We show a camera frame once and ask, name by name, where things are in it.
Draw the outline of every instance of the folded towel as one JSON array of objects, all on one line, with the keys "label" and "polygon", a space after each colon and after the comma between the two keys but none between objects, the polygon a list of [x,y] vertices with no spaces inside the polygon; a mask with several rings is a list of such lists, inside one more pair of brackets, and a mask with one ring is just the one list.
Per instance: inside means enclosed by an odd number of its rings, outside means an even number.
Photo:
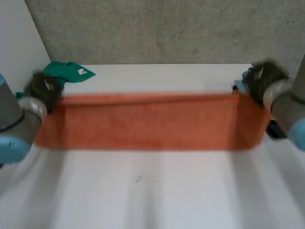
[{"label": "folded towel", "polygon": [[36,145],[56,149],[242,150],[261,143],[269,113],[239,94],[64,97]]}]

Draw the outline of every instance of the white tabletop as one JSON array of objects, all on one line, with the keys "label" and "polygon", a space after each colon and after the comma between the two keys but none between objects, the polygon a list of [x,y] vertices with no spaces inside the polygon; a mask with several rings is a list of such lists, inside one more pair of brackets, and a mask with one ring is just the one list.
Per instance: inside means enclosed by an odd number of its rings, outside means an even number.
[{"label": "white tabletop", "polygon": [[[87,65],[65,93],[230,91],[248,65]],[[4,229],[302,229],[305,154],[289,141],[243,152],[32,147],[0,170]]]}]

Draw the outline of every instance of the gray wall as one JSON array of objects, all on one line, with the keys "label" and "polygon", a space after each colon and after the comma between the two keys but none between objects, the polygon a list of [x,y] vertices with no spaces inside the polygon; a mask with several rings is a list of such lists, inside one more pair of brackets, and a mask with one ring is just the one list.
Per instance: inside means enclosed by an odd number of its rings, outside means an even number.
[{"label": "gray wall", "polygon": [[294,75],[304,0],[26,0],[52,60],[81,64],[249,63]]},{"label": "gray wall", "polygon": [[13,92],[50,59],[23,0],[0,0],[0,73]]}]

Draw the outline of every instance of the orange towel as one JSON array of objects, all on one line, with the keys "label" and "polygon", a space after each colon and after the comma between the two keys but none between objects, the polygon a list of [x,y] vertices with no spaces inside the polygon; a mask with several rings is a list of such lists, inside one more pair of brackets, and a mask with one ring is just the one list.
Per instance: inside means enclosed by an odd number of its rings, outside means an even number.
[{"label": "orange towel", "polygon": [[247,95],[76,95],[55,107],[35,143],[57,149],[249,149],[261,143],[269,119]]}]

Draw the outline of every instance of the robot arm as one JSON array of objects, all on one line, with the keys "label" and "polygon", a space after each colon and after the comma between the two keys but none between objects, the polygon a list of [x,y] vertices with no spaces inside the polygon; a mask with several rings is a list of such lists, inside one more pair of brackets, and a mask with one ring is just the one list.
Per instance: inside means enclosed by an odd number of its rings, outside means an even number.
[{"label": "robot arm", "polygon": [[29,88],[28,96],[18,101],[0,74],[0,165],[19,162],[28,154],[62,90],[57,81],[41,75]]},{"label": "robot arm", "polygon": [[305,150],[305,57],[294,81],[275,63],[264,62],[250,68],[243,82],[288,138]]}]

